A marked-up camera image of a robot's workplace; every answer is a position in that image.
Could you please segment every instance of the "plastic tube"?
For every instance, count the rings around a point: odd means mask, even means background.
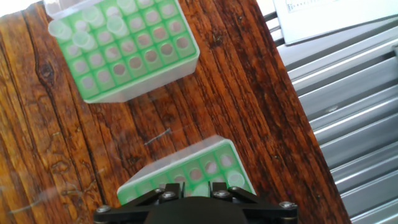
[[[73,43],[85,50],[91,50],[95,46],[94,38],[85,31],[78,31],[72,37]]]
[[[105,22],[104,15],[102,15],[101,11],[95,6],[83,10],[83,19],[93,26],[102,26]]]
[[[127,32],[129,32],[126,23],[119,16],[109,18],[106,27],[109,31],[120,37],[126,35]]]
[[[126,13],[132,13],[136,10],[134,0],[118,0],[118,5]]]
[[[49,24],[49,33],[53,37],[68,40],[72,36],[72,29],[63,22],[54,20]]]

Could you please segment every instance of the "metal slat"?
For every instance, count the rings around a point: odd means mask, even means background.
[[[307,117],[314,119],[329,113],[331,109],[336,110],[362,99],[364,93],[370,95],[377,92],[370,91],[381,85],[386,83],[392,85],[394,80],[398,81],[398,60],[390,58],[304,94],[299,99]]]
[[[397,37],[398,27],[370,38],[380,40],[374,39],[372,42],[368,43],[365,42],[367,42],[369,39],[365,40],[312,63],[306,64],[305,66],[292,70],[289,72],[289,77],[292,79],[293,86],[297,93],[302,95],[305,93],[303,92],[305,88],[327,79],[331,79],[336,74],[391,52],[392,47],[398,44]],[[369,45],[374,44],[375,42],[382,42],[382,44],[378,44],[377,46],[370,48]]]
[[[395,113],[398,113],[398,96],[315,130],[314,134],[318,143],[324,144]]]
[[[351,219],[353,224],[397,224],[398,198]]]
[[[398,169],[398,142],[331,170],[339,192],[345,192]]]
[[[329,168],[333,169],[398,141],[397,127],[398,114],[395,114],[320,147]]]
[[[368,208],[398,198],[398,170],[341,194],[348,215],[353,217]]]
[[[311,127],[314,131],[316,131],[324,126],[328,126],[331,123],[350,116],[351,114],[355,114],[358,111],[365,110],[366,108],[381,103],[382,101],[385,101],[394,96],[398,96],[398,85],[392,86],[388,89],[370,95],[345,107],[338,108],[337,110],[321,116],[317,119],[311,120]]]
[[[390,52],[392,49],[392,46],[396,44],[396,39],[398,36],[398,27],[395,26],[387,31],[384,31],[378,35],[372,36],[366,40],[360,41],[356,44],[347,46],[337,52],[333,52],[332,54],[329,54],[325,57],[322,57],[318,60],[312,61],[310,63],[305,64],[304,66],[301,66],[299,68],[293,69],[289,71],[289,76],[291,79],[296,80],[300,77],[304,77],[309,73],[312,73],[313,71],[317,71],[319,69],[329,67],[336,62],[339,62],[341,59],[344,58],[351,58],[357,55],[361,55],[361,63],[372,59],[376,55],[376,50],[379,50],[379,48],[382,48],[384,44],[392,42],[388,48],[388,50],[383,51],[381,54],[386,54],[387,52]],[[356,65],[354,62],[351,63],[344,63],[344,65]]]

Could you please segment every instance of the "wood knot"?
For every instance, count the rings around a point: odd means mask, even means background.
[[[40,76],[43,81],[50,87],[54,85],[54,69],[49,63],[45,63],[39,68]]]
[[[223,39],[224,35],[222,32],[214,32],[211,35],[211,41],[210,41],[210,49],[214,49],[216,47],[219,47],[223,44]]]

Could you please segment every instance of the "white paper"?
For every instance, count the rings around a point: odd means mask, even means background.
[[[2,1],[0,3],[0,17],[21,11],[29,7],[31,4],[39,0],[17,0],[17,1]]]

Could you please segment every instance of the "black metal bracket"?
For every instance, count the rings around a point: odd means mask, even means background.
[[[297,206],[281,207],[239,187],[209,183],[209,197],[185,197],[185,184],[166,184],[119,207],[97,209],[95,223],[107,224],[297,224]]]

